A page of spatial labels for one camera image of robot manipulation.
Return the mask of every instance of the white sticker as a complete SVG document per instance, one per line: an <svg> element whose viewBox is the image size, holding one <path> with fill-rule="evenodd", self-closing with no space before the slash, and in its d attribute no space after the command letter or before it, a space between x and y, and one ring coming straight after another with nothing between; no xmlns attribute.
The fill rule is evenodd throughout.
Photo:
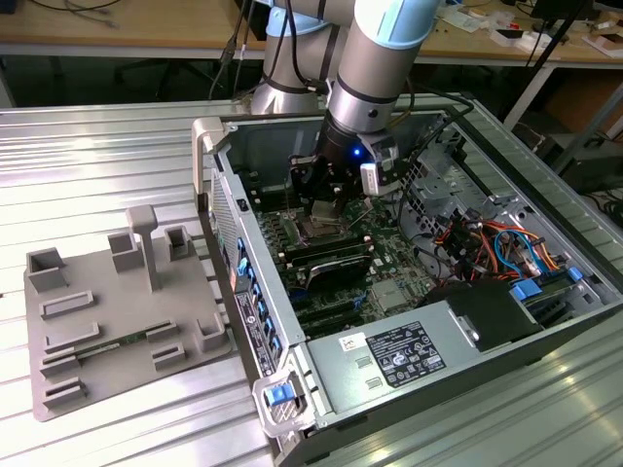
<svg viewBox="0 0 623 467"><path fill-rule="evenodd" d="M366 344L366 335L363 333L352 334L345 338L340 338L340 345L344 352L355 350L356 348L363 347Z"/></svg>
<svg viewBox="0 0 623 467"><path fill-rule="evenodd" d="M430 357L428 360L426 360L426 363L428 365L432 365L433 363L437 363L440 360L441 360L441 357L439 355L435 355L434 357Z"/></svg>

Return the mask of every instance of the wooden desk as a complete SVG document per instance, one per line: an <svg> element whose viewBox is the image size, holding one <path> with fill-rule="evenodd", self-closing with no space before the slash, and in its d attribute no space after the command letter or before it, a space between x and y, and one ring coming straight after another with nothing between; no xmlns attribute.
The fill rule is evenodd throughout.
<svg viewBox="0 0 623 467"><path fill-rule="evenodd" d="M41 1L63 6L59 0ZM108 9L109 17L90 15L110 18L118 29L21 0L14 15L0 15L0 43L220 51L234 32L239 12L233 0L122 0ZM250 42L258 47L252 32Z"/></svg>
<svg viewBox="0 0 623 467"><path fill-rule="evenodd" d="M62 5L60 0L42 1ZM218 58L238 17L234 0L123 0L109 8L119 29L21 0L14 15L0 16L0 55ZM499 0L479 8L489 13L512 12L527 30L534 22ZM596 51L582 41L583 35L571 33L569 42L554 51L506 119L509 126L519 121L556 68L623 69L623 59ZM525 66L528 56L519 49L499 46L488 31L469 34L440 20L422 45L417 63ZM264 57L264 43L252 33L245 57ZM0 73L0 107L2 89Z"/></svg>

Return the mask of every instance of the warning label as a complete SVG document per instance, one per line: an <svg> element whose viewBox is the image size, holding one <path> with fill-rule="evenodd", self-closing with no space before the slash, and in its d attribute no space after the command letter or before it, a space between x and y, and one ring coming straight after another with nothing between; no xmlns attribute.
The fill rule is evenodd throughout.
<svg viewBox="0 0 623 467"><path fill-rule="evenodd" d="M366 339L387 384L399 387L446 368L420 322Z"/></svg>

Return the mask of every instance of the robotic arm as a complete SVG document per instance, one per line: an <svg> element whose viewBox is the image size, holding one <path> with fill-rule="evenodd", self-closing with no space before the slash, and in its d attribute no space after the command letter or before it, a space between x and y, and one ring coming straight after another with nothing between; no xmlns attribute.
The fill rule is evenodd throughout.
<svg viewBox="0 0 623 467"><path fill-rule="evenodd" d="M311 203L333 197L339 213L361 193L382 196L397 190L400 159L386 128L421 43L432 28L439 0L263 3L273 9L267 29L266 83L253 97L253 113L317 108L309 82L333 81L313 154L290 158L295 190ZM284 23L288 11L295 19L295 37ZM295 69L292 48L296 48L300 70ZM307 82L302 82L301 74Z"/></svg>

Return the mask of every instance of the gray base plate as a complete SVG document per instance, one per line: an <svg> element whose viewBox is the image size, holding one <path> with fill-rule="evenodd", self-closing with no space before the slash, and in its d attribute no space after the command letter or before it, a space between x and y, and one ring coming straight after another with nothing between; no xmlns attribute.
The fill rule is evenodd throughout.
<svg viewBox="0 0 623 467"><path fill-rule="evenodd" d="M208 349L204 346L204 351L198 345L199 333L209 335L217 332L219 327L222 330L222 323L217 322L220 320L217 304L197 256L170 263L163 238L154 240L154 250L163 286L154 293L149 292L145 268L117 274L109 250L63 259L66 266L61 270L68 287L37 294L24 276L33 409L37 420L45 421L73 412L155 379L196 367L232 350L231 338L226 332L222 340L213 341L216 344L209 345ZM41 318L41 303L84 291L92 291L93 306L46 320ZM199 331L198 319L202 328ZM167 320L177 324L177 333L164 333L157 341L126 343L81 359L78 368L67 366L66 370L52 376L44 377L40 372L42 360L50 355L44 350L46 337L51 344L72 340L92 331L92 323L97 323L99 336L75 345L80 351ZM160 356L159 349L177 343L183 346L185 357L173 355L165 365L160 361L158 365L154 363L154 359ZM51 386L74 377L81 382L78 397L60 394L59 403L50 404L48 401L47 405L44 404L46 391Z"/></svg>

